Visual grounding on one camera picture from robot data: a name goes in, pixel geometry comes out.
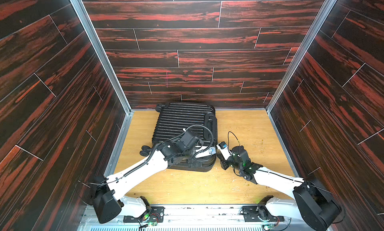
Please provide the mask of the black hard-shell suitcase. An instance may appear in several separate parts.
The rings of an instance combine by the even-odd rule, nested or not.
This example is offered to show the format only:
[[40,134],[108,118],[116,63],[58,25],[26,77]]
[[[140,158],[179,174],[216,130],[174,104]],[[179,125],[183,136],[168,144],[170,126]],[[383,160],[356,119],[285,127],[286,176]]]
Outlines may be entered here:
[[[200,135],[209,145],[212,137],[212,146],[217,145],[217,118],[212,105],[191,102],[160,103],[156,106],[159,117],[152,137],[152,145],[167,141],[191,127],[191,130]],[[180,163],[172,165],[170,169],[208,172],[216,162],[216,154],[210,156],[206,162],[194,162],[183,159]]]

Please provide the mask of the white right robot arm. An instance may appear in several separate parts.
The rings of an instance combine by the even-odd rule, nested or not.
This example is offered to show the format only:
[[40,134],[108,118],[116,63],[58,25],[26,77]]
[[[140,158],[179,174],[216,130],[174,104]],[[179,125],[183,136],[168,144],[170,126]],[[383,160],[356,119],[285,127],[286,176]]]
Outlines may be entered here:
[[281,200],[265,197],[258,205],[263,212],[277,217],[304,221],[315,231],[325,231],[341,214],[342,207],[331,192],[316,178],[297,178],[272,171],[250,160],[243,146],[229,149],[225,142],[217,145],[222,169],[233,168],[235,175],[255,185],[272,188],[290,197]]

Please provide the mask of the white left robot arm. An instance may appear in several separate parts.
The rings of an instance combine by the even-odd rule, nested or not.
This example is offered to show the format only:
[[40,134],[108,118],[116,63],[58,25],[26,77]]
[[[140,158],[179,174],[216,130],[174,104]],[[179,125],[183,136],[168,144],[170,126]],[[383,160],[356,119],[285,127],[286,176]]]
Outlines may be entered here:
[[126,197],[126,193],[135,186],[180,163],[185,157],[195,158],[209,152],[213,142],[205,145],[193,131],[182,134],[154,145],[146,159],[108,177],[96,177],[91,186],[91,200],[100,224],[112,221],[118,215],[129,216],[138,222],[145,222],[152,213],[152,207],[143,196]]

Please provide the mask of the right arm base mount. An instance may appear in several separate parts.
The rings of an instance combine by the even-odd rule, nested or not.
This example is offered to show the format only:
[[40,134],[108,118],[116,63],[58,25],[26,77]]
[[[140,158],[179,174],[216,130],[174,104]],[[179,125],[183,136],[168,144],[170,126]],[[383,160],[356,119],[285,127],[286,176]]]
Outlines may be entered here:
[[240,210],[246,223],[251,222],[272,222],[276,223],[279,219],[273,216],[264,206],[243,206]]

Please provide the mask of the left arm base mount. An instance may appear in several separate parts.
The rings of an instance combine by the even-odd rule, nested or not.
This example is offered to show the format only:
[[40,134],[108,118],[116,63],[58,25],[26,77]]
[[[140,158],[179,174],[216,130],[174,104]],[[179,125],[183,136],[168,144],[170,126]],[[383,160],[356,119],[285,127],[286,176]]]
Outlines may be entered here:
[[145,213],[142,218],[134,218],[132,216],[124,216],[124,224],[139,224],[140,226],[156,226],[164,222],[165,207],[154,206],[150,212]]

